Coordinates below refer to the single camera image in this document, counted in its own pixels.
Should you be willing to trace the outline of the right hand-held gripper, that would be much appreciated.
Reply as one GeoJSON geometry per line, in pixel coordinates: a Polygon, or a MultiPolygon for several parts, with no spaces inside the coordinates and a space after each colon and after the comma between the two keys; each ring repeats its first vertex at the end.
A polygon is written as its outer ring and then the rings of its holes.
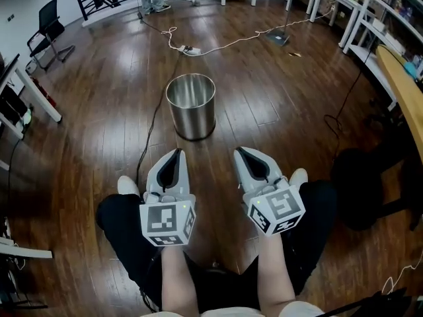
{"type": "Polygon", "coordinates": [[[296,227],[305,207],[298,188],[281,178],[283,174],[276,161],[249,147],[237,147],[233,158],[239,184],[248,192],[243,195],[247,217],[258,232],[271,236],[296,227]]]}

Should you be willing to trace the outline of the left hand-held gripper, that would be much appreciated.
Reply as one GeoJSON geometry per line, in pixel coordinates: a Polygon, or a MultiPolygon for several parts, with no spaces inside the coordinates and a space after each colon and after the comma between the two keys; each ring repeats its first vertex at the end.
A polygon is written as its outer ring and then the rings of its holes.
{"type": "Polygon", "coordinates": [[[174,149],[163,155],[147,175],[144,203],[139,206],[141,231],[154,246],[184,246],[196,222],[196,197],[190,193],[186,154],[174,149]],[[161,195],[157,192],[188,195],[161,195]]]}

